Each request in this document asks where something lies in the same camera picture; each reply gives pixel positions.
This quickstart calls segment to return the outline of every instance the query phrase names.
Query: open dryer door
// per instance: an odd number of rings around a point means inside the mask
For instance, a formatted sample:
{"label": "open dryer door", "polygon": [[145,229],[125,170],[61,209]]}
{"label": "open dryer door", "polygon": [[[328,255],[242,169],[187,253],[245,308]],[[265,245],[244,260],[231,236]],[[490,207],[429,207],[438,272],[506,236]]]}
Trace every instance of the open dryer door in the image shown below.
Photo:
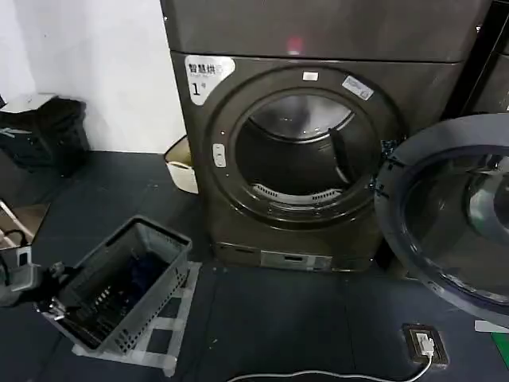
{"label": "open dryer door", "polygon": [[375,209],[412,275],[509,327],[509,115],[444,121],[406,140],[379,172]]}

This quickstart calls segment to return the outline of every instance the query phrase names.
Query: white container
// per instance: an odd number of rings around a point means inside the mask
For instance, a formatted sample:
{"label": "white container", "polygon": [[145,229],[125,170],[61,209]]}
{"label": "white container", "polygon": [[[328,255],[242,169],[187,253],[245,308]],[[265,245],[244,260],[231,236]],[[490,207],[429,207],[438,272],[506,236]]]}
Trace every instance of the white container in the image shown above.
{"label": "white container", "polygon": [[165,161],[173,182],[179,189],[188,193],[198,193],[187,136],[166,151]]}

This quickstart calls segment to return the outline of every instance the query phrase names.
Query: white cable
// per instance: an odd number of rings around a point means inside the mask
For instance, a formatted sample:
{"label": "white cable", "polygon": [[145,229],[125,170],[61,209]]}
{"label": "white cable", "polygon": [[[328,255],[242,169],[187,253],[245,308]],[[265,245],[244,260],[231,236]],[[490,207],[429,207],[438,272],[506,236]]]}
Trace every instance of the white cable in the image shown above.
{"label": "white cable", "polygon": [[273,373],[260,373],[260,374],[246,374],[245,376],[236,376],[231,378],[227,382],[236,382],[238,380],[248,380],[251,378],[292,378],[294,376],[304,376],[307,374],[321,374],[323,376],[333,376],[334,378],[361,378],[364,380],[373,380],[374,382],[414,382],[421,378],[431,367],[433,356],[428,356],[428,363],[426,366],[415,376],[408,380],[384,380],[383,378],[377,378],[376,376],[364,376],[362,374],[336,374],[335,372],[325,372],[322,370],[304,370],[301,372],[292,372],[289,374],[273,374]]}

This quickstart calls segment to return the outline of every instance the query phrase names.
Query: power cord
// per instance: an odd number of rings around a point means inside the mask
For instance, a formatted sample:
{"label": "power cord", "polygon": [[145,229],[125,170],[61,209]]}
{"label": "power cord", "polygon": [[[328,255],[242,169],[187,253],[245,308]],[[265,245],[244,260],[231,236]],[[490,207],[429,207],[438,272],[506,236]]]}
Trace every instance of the power cord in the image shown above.
{"label": "power cord", "polygon": [[383,378],[378,378],[376,376],[365,376],[362,374],[337,374],[335,372],[326,372],[322,370],[303,370],[301,372],[292,372],[289,374],[275,374],[275,373],[260,373],[260,374],[246,374],[245,376],[236,376],[235,378],[231,378],[227,382],[237,382],[238,380],[249,380],[254,378],[293,378],[295,376],[304,376],[308,374],[320,374],[322,376],[332,376],[334,378],[358,378],[364,380],[373,380],[374,382],[414,382],[421,378],[431,367],[433,362],[433,354],[434,354],[434,342],[433,339],[428,338],[427,336],[420,337],[418,339],[419,348],[421,350],[421,354],[428,357],[428,363],[426,366],[415,376],[407,380],[395,381],[395,380],[385,380]]}

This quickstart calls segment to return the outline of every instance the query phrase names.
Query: white wall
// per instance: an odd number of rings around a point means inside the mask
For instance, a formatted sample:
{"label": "white wall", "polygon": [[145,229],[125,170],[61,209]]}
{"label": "white wall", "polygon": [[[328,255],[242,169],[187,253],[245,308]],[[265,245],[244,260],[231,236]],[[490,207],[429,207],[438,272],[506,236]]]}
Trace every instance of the white wall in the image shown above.
{"label": "white wall", "polygon": [[87,102],[93,150],[162,153],[184,135],[159,0],[10,1],[36,89]]}
{"label": "white wall", "polygon": [[14,0],[0,0],[0,95],[12,99],[34,91]]}

